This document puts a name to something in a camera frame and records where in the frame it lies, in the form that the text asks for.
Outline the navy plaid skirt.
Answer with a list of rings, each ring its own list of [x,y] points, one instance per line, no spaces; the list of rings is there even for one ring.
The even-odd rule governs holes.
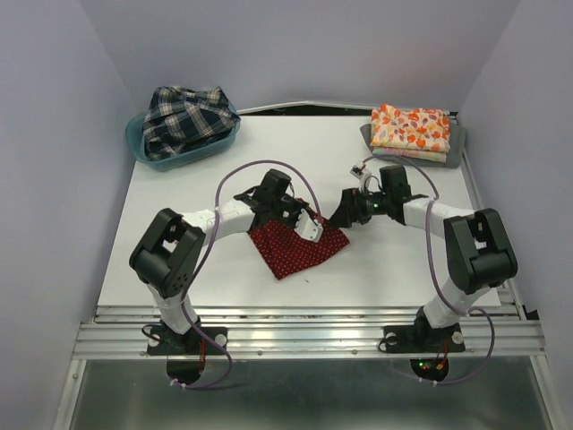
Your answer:
[[[144,153],[151,161],[172,159],[227,137],[239,123],[219,87],[161,86],[154,90],[142,123]]]

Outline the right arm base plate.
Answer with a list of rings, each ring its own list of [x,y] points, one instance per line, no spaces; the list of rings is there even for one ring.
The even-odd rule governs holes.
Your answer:
[[[459,324],[440,329],[388,325],[383,327],[378,350],[388,354],[431,354],[439,350],[461,353],[466,346]]]

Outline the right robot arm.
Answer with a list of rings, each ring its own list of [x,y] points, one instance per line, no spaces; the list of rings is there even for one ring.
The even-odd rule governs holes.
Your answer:
[[[425,240],[445,242],[448,278],[435,297],[416,313],[410,325],[387,325],[379,349],[389,354],[463,352],[462,317],[475,310],[476,301],[517,274],[517,258],[500,214],[494,209],[462,210],[414,194],[402,166],[380,170],[379,189],[368,184],[372,173],[365,163],[351,173],[360,185],[343,190],[340,204],[330,217],[332,228],[366,224],[374,216],[420,228]]]

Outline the red polka dot skirt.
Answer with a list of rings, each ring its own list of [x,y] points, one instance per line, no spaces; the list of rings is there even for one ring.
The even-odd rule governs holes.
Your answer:
[[[276,280],[318,266],[350,244],[339,229],[325,228],[314,243],[277,221],[250,231],[248,236]]]

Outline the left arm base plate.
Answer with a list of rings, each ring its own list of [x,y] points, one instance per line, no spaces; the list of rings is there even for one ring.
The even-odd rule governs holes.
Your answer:
[[[148,340],[147,354],[152,357],[199,354],[223,356],[220,348],[210,344],[193,329],[181,335],[163,324],[146,324],[141,328],[141,332]]]

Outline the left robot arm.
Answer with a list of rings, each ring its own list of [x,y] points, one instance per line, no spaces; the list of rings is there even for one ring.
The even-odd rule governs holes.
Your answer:
[[[199,333],[199,315],[188,290],[203,258],[221,238],[254,231],[271,221],[303,240],[316,243],[323,227],[307,202],[287,193],[289,175],[270,169],[259,185],[214,208],[180,214],[170,208],[157,213],[135,246],[129,265],[145,284],[160,311],[160,321],[142,329],[150,356],[197,354],[204,347],[225,351],[226,330]]]

